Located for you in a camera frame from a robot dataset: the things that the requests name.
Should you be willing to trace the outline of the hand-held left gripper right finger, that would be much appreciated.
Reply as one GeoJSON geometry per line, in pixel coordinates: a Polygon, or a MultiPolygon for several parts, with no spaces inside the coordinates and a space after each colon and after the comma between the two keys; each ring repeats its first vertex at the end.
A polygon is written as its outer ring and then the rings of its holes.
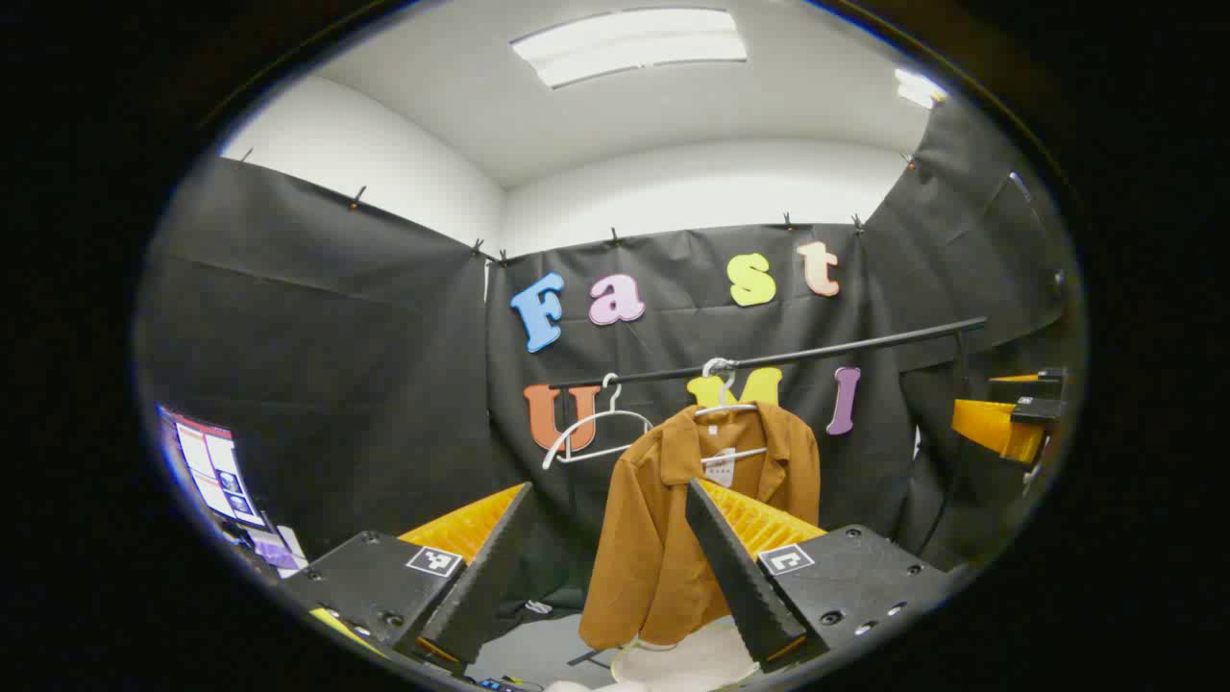
{"type": "Polygon", "coordinates": [[[871,529],[823,531],[718,483],[689,482],[686,517],[766,674],[867,648],[952,591],[950,572],[871,529]]]}

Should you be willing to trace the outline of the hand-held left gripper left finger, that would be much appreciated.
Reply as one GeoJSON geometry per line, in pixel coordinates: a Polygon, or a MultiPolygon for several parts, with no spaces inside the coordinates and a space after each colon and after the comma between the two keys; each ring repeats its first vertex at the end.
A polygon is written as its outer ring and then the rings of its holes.
{"type": "Polygon", "coordinates": [[[283,588],[378,654],[461,674],[497,635],[497,608],[534,517],[534,486],[518,483],[400,537],[360,531],[283,588]]]}

